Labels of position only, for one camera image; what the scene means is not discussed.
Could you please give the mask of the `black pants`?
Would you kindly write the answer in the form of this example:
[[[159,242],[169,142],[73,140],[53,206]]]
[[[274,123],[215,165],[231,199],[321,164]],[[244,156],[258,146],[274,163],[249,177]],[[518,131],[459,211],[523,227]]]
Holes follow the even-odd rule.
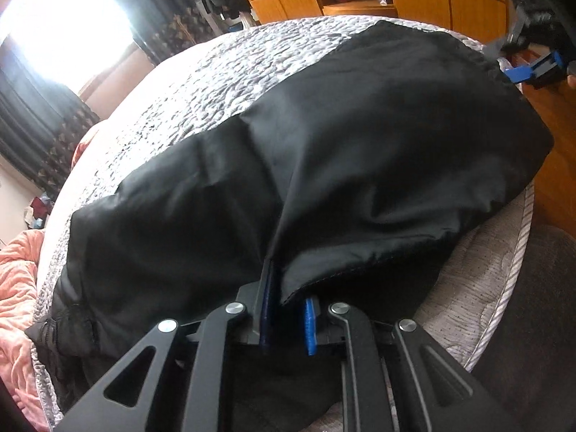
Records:
[[[28,332],[59,430],[516,430],[410,314],[553,144],[453,36],[352,36],[74,213]]]

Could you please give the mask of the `pink blanket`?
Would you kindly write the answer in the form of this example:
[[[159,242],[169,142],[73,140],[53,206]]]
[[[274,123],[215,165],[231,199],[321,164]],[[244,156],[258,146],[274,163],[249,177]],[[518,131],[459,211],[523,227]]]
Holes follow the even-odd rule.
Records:
[[[1,250],[1,380],[37,431],[49,429],[36,389],[31,340],[42,230],[26,230]]]

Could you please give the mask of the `dark curtain left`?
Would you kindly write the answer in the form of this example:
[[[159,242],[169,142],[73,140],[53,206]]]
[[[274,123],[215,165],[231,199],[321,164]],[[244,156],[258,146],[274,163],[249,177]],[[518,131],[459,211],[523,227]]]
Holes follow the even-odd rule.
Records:
[[[56,199],[80,139],[100,117],[66,86],[36,73],[15,44],[1,44],[1,156]]]

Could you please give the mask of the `dark curtain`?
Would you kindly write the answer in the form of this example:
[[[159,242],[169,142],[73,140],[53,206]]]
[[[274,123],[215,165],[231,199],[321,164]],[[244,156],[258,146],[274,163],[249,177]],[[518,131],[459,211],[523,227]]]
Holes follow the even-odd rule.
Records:
[[[115,0],[126,13],[134,42],[156,66],[217,37],[196,0]]]
[[[15,44],[1,44],[1,156],[56,199],[80,139],[100,117],[66,86],[36,73]]]

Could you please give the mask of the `dark curtain right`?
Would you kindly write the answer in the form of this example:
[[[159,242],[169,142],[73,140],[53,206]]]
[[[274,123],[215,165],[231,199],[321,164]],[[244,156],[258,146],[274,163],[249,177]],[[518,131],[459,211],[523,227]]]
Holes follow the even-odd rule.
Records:
[[[115,0],[126,13],[134,42],[156,66],[217,37],[196,0]]]

